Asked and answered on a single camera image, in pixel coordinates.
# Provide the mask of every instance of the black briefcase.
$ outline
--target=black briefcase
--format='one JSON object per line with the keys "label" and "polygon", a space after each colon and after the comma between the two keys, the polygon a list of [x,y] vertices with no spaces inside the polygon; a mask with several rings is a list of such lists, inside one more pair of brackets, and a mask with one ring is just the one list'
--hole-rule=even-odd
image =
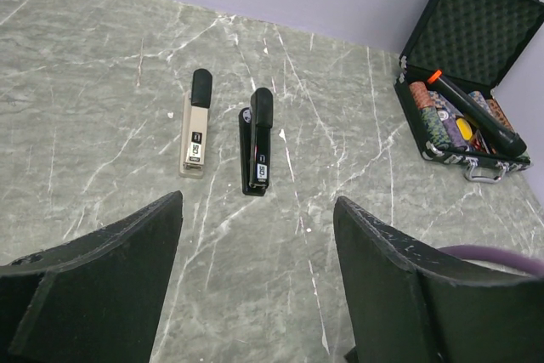
{"label": "black briefcase", "polygon": [[[512,158],[498,151],[438,149],[429,141],[409,86],[426,82],[440,69],[464,92],[478,90],[496,104],[494,88],[542,22],[544,3],[539,0],[428,0],[400,55],[403,72],[394,84],[423,159],[467,166],[468,180],[487,183],[531,166],[528,155]],[[477,167],[495,169],[496,176],[476,176]]]}

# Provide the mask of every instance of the orange cap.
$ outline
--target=orange cap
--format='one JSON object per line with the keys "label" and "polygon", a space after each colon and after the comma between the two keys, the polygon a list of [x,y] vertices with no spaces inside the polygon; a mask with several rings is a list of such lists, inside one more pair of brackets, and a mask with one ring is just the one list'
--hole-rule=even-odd
{"label": "orange cap", "polygon": [[435,82],[436,80],[439,79],[439,77],[442,75],[442,71],[441,70],[437,70],[428,80],[427,82],[429,84],[432,84],[433,82]]}

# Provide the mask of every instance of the metal handle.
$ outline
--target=metal handle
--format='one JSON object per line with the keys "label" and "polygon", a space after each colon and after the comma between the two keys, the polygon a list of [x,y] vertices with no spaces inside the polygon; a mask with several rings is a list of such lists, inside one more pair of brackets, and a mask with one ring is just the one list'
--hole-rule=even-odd
{"label": "metal handle", "polygon": [[489,184],[496,184],[499,183],[506,172],[508,171],[508,166],[505,163],[497,163],[497,166],[501,168],[498,175],[496,175],[493,179],[488,178],[487,176],[474,176],[473,172],[478,167],[478,161],[469,161],[467,170],[465,170],[464,176],[465,179],[469,182],[478,182],[478,183],[489,183]]}

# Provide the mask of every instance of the beige stapler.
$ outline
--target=beige stapler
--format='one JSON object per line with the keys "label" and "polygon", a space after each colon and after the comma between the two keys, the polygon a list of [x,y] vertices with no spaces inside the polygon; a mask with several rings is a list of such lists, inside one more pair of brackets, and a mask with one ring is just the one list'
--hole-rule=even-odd
{"label": "beige stapler", "polygon": [[184,98],[179,172],[183,177],[201,179],[204,175],[208,110],[212,102],[212,74],[200,68],[193,73],[191,90]]}

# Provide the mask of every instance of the purple curved object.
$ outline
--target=purple curved object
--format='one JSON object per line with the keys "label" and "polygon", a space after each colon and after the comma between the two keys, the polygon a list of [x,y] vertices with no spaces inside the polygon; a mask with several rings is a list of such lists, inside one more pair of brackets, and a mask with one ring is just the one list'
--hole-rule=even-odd
{"label": "purple curved object", "polygon": [[524,255],[508,250],[472,245],[442,247],[439,250],[453,257],[472,259],[473,261],[486,261],[513,268],[527,274],[544,277],[544,260],[525,257]]}

